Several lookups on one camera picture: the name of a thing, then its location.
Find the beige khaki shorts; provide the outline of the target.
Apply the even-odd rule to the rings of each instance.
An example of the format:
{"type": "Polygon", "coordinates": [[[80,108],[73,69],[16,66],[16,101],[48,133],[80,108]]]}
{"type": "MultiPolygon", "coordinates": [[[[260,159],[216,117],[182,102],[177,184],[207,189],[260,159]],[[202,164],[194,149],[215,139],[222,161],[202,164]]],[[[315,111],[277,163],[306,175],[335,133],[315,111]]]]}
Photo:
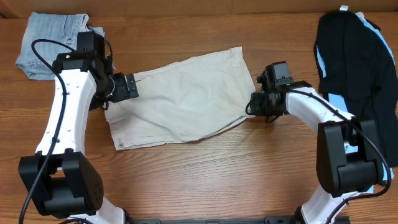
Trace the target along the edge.
{"type": "Polygon", "coordinates": [[[105,112],[116,150],[197,141],[245,119],[255,91],[242,47],[134,74],[139,96],[105,112]]]}

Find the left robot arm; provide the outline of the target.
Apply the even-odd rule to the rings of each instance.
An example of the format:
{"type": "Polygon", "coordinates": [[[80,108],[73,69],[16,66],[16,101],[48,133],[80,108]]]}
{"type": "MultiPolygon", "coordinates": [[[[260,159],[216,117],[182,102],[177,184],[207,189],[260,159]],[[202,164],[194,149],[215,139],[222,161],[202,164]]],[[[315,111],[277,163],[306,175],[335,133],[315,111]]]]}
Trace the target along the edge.
{"type": "Polygon", "coordinates": [[[77,47],[49,65],[55,75],[49,121],[35,154],[19,161],[26,202],[62,223],[131,221],[125,209],[106,199],[102,178],[85,156],[88,113],[139,95],[133,75],[113,72],[109,48],[103,36],[80,32],[77,47]]]}

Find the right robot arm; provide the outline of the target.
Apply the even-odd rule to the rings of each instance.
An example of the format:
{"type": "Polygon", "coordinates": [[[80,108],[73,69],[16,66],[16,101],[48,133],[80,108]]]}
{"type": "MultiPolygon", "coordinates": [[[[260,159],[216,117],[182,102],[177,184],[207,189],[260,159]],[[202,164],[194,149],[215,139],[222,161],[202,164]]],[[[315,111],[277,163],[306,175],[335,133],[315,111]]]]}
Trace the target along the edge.
{"type": "Polygon", "coordinates": [[[246,114],[263,116],[267,123],[291,114],[317,134],[319,186],[292,216],[268,216],[265,223],[349,223],[339,213],[351,201],[389,190],[392,175],[373,120],[341,111],[308,82],[294,81],[285,61],[266,66],[256,81],[261,90],[251,95],[246,114]]]}

